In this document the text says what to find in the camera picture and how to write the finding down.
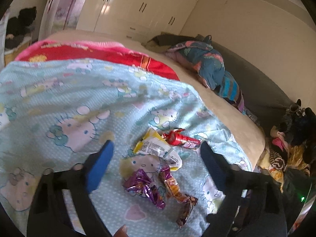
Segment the mattress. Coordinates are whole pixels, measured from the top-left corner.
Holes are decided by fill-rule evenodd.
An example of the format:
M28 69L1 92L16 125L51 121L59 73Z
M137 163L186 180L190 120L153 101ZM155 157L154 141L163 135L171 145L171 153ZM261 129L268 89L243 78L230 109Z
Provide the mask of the mattress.
M230 129L236 141L248 156L252 167L255 167L259 156L264 150L265 139L263 132L247 116L241 114L237 109L228 104L221 97L217 96L213 91L206 89L195 78L195 75L192 72L187 71L177 62L172 61L164 54L158 54L147 50L139 42L115 35L82 30L67 30L55 33L48 39L57 41L117 41L129 49L145 53L155 60L168 65L176 72L180 81L193 86L205 103L206 107Z

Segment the blue hello kitty blanket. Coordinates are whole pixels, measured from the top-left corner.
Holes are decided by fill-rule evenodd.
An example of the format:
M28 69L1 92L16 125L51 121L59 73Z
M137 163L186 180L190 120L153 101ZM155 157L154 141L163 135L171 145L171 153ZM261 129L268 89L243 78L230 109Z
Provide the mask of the blue hello kitty blanket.
M207 227L206 214L216 212L224 195L216 190L198 150L175 147L183 166L173 176L183 193L198 198L179 229L181 205L167 198L157 179L162 160L132 153L149 127L184 128L185 135L207 141L230 163L252 168L228 128L188 84L91 59L12 62L1 72L0 83L0 202L23 234L42 172L68 170L110 139L114 156L90 195L109 231L114 234L127 224L131 237L200 236ZM164 210L122 187L139 168L157 183L166 201ZM64 197L74 228L83 232L69 193Z

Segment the blue gripper pad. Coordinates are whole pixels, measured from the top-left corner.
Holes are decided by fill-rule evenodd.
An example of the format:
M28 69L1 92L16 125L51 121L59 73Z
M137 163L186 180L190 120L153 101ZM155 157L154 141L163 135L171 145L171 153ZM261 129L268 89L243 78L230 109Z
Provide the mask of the blue gripper pad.
M222 155L214 153L206 141L201 145L201 158L216 188L225 194L226 183L231 176L231 169L228 162Z
M86 190L88 194L96 190L114 153L114 143L107 140L99 152L91 154L84 168L86 169Z

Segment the bed sheet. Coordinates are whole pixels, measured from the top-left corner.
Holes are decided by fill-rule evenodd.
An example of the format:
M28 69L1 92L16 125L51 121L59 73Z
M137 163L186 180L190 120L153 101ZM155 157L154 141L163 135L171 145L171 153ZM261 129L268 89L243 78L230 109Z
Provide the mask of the bed sheet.
M184 69L177 62L167 56L155 53L144 48L139 42L103 33L71 30L61 31L49 37L58 41L89 40L94 42L117 41L125 47L148 54L150 57L172 68L180 81L190 84L199 93L206 107L211 110L233 133L236 141L248 156L253 169L265 146L264 133L245 115L229 105L224 99L218 97L213 91L206 89L195 77L195 75Z
M83 64L90 70L77 70ZM173 176L182 192L198 198L179 230L175 222L182 206L167 197L157 179L164 161L131 150L149 127L184 128L185 135L207 141L229 163L252 168L233 134L189 84L146 71L140 77L134 67L92 59L15 61L1 72L0 82L0 202L23 234L42 172L68 170L113 140L113 158L90 194L109 231L114 234L127 224L130 236L201 236L206 214L218 209L224 195L216 190L199 151L176 147L183 166ZM164 210L122 187L122 180L139 168L158 185ZM64 197L74 228L82 232L69 193Z

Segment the black plush toy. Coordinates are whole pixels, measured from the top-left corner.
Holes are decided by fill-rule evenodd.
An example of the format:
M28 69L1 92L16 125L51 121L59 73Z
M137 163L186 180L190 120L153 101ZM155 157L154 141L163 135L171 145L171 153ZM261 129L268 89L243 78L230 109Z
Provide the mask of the black plush toy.
M8 20L5 48L13 49L24 39L25 34L30 32L28 28L36 18L36 7L20 10L18 17Z

